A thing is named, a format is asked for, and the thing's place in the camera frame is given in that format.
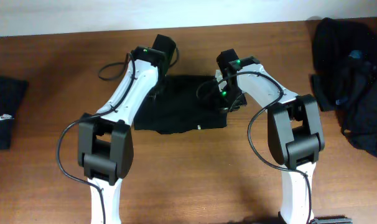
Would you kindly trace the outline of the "black t-shirt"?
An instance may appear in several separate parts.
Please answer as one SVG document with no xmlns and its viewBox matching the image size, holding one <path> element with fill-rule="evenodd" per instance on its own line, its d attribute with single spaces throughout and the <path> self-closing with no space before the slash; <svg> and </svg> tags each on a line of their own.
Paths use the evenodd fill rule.
<svg viewBox="0 0 377 224">
<path fill-rule="evenodd" d="M 217 129 L 227 126 L 226 114 L 213 109 L 212 101 L 197 98 L 208 93 L 215 81 L 206 75 L 167 76 L 164 98 L 151 101 L 147 96 L 134 117 L 134 129 L 159 134 L 184 133 L 191 130 Z"/>
</svg>

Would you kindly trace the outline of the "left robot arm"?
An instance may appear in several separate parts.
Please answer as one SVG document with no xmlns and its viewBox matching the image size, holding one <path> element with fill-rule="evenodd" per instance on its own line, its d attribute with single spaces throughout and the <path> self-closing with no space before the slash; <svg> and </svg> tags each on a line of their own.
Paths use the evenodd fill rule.
<svg viewBox="0 0 377 224">
<path fill-rule="evenodd" d="M 151 47 L 127 54 L 121 78 L 110 99 L 95 114 L 83 114 L 78 125 L 78 165 L 91 189 L 91 222 L 121 223 L 121 184 L 134 156 L 131 126 L 142 102 L 173 65 L 176 43 L 157 35 Z"/>
</svg>

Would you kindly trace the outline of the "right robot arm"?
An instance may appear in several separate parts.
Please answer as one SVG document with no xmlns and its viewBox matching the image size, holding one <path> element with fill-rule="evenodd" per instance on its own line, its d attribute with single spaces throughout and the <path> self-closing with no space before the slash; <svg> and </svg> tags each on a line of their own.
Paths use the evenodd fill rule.
<svg viewBox="0 0 377 224">
<path fill-rule="evenodd" d="M 239 58 L 234 49 L 228 49 L 219 54 L 216 62 L 221 73 L 216 86 L 227 102 L 224 110 L 240 107 L 237 100 L 241 93 L 261 107 L 248 124 L 248 138 L 255 120 L 262 113 L 268 116 L 268 148 L 274 162 L 263 157 L 260 160 L 281 171 L 282 203 L 277 222 L 352 223 L 345 216 L 316 217 L 312 210 L 312 178 L 325 147 L 316 99 L 288 90 L 253 56 Z"/>
</svg>

